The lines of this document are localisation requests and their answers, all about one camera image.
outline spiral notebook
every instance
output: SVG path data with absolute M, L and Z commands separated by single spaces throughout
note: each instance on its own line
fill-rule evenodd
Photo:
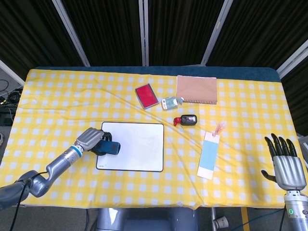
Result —
M 217 79 L 177 76 L 177 97 L 188 103 L 217 104 Z

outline red card case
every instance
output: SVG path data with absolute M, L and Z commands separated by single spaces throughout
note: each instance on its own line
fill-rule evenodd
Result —
M 152 107 L 158 104 L 158 99 L 156 98 L 151 85 L 148 83 L 141 87 L 135 89 L 137 98 L 144 109 Z

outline white whiteboard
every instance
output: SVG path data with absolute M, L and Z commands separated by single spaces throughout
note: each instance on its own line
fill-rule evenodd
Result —
M 112 141 L 121 144 L 118 155 L 97 157 L 96 167 L 109 170 L 156 171 L 164 167 L 164 125 L 103 122 Z

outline yellow checkered tablecloth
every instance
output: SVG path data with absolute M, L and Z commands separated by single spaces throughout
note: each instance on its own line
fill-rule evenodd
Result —
M 164 111 L 142 109 L 134 89 L 150 83 L 158 99 L 176 95 L 176 77 L 82 71 L 31 70 L 17 109 L 4 158 L 0 186 L 45 166 L 88 127 L 103 121 L 163 123 L 162 172 L 96 169 L 85 152 L 31 205 L 70 207 L 254 206 L 282 207 L 284 191 L 266 180 L 273 174 L 264 136 L 289 138 L 302 158 L 281 83 L 218 79 L 218 104 L 184 103 Z M 196 114 L 193 127 L 174 127 L 173 118 Z M 212 180 L 196 175 L 205 131 L 221 133 Z

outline robotic hand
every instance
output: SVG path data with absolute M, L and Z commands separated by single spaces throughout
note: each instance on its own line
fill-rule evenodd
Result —
M 261 173 L 266 179 L 276 182 L 286 190 L 284 202 L 293 230 L 308 231 L 308 198 L 300 193 L 307 185 L 303 166 L 289 139 L 285 141 L 273 133 L 271 136 L 274 145 L 268 137 L 265 137 L 265 140 L 273 160 L 275 176 L 269 175 L 265 170 Z
M 74 145 L 46 166 L 46 173 L 49 174 L 47 179 L 37 171 L 31 170 L 23 174 L 15 183 L 0 188 L 0 210 L 17 204 L 21 195 L 21 201 L 25 200 L 29 193 L 35 197 L 44 195 L 54 181 L 75 163 L 84 151 L 90 151 L 104 137 L 110 139 L 111 134 L 89 128 L 76 139 Z

